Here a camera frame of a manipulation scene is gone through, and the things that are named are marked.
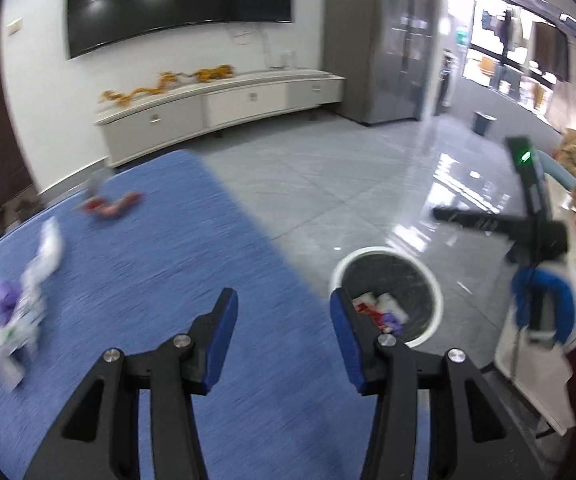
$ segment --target bolt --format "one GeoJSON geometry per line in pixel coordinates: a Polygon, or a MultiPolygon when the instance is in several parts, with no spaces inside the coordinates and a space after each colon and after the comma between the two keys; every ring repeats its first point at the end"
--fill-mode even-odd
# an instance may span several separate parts
{"type": "Polygon", "coordinates": [[[122,356],[122,353],[119,352],[116,348],[111,348],[110,350],[106,350],[104,352],[104,361],[107,363],[114,363],[122,356]]]}
{"type": "Polygon", "coordinates": [[[175,345],[177,348],[185,348],[188,345],[190,345],[192,341],[193,340],[190,338],[188,334],[177,334],[172,339],[172,344],[175,345]]]}
{"type": "Polygon", "coordinates": [[[397,343],[397,338],[392,334],[381,334],[377,337],[377,341],[381,346],[394,346],[397,343]]]}
{"type": "Polygon", "coordinates": [[[466,360],[466,353],[458,348],[448,351],[448,359],[453,363],[462,363],[466,360]]]}

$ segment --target tv stand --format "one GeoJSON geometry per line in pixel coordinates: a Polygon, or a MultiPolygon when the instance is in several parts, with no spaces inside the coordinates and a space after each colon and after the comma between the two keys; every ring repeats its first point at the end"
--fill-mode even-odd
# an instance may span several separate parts
{"type": "Polygon", "coordinates": [[[119,166],[177,142],[275,115],[336,103],[343,77],[321,70],[248,72],[231,79],[193,83],[99,113],[110,153],[119,166]]]}

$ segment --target trash can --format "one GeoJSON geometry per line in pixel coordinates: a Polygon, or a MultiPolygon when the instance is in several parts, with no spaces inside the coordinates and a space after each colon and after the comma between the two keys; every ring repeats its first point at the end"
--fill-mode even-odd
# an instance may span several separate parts
{"type": "Polygon", "coordinates": [[[390,247],[367,247],[348,254],[333,272],[330,292],[342,286],[351,299],[389,293],[409,320],[402,339],[410,348],[427,341],[443,317],[443,295],[433,273],[415,257],[390,247]]]}
{"type": "Polygon", "coordinates": [[[496,121],[496,117],[485,115],[483,112],[474,113],[474,123],[472,124],[472,131],[477,135],[485,137],[485,133],[490,128],[490,124],[496,121]]]}

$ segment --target gray refrigerator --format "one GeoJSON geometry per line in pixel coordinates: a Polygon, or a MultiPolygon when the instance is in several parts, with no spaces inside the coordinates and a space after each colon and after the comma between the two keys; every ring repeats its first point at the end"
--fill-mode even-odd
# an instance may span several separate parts
{"type": "Polygon", "coordinates": [[[325,0],[324,70],[346,78],[335,111],[364,124],[419,119],[440,0],[325,0]]]}

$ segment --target white table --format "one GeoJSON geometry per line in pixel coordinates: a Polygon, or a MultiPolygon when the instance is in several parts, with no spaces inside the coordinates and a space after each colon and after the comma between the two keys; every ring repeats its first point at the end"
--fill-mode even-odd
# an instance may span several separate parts
{"type": "MultiPolygon", "coordinates": [[[[576,267],[575,213],[568,209],[569,193],[546,174],[546,184],[551,200],[552,216],[568,227],[568,261],[576,267]]],[[[494,364],[506,377],[510,377],[512,354],[517,328],[514,324],[514,307],[510,308],[501,337],[494,354],[494,364]]],[[[525,333],[520,336],[519,358],[514,386],[560,435],[575,426],[565,384],[572,371],[559,346],[548,351],[528,345],[525,333]]]]}

